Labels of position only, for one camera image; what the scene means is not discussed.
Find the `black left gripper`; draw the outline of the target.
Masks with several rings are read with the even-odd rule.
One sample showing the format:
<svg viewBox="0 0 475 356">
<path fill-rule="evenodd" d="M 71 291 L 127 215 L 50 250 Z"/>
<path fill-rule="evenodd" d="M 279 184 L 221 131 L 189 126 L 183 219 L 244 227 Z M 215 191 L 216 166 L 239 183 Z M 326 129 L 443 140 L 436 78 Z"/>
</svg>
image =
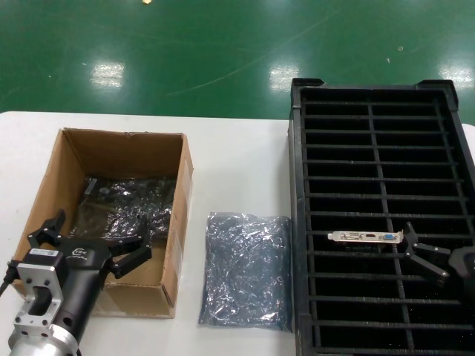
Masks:
<svg viewBox="0 0 475 356">
<path fill-rule="evenodd" d="M 27 239 L 31 248 L 48 244 L 59 247 L 64 254 L 68 275 L 62 285 L 63 300 L 55 324 L 80 342 L 105 285 L 108 267 L 114 277 L 120 279 L 146 263 L 152 257 L 151 237 L 148 218 L 141 215 L 135 235 L 111 240 L 108 247 L 102 240 L 67 239 L 62 242 L 60 232 L 65 220 L 65 210 L 59 209 L 55 217 L 45 220 L 39 229 L 28 234 Z"/>
</svg>

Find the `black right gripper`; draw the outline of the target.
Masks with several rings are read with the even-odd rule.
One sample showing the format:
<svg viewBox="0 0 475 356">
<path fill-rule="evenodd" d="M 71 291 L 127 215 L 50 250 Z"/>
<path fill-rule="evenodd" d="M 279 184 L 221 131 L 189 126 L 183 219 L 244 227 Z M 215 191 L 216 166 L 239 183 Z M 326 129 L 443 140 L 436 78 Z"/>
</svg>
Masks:
<svg viewBox="0 0 475 356">
<path fill-rule="evenodd" d="M 405 259 L 414 273 L 425 280 L 443 287 L 449 279 L 447 265 L 464 280 L 474 280 L 474 247 L 454 249 L 428 245 L 419 242 L 412 224 L 407 222 L 403 229 Z"/>
</svg>

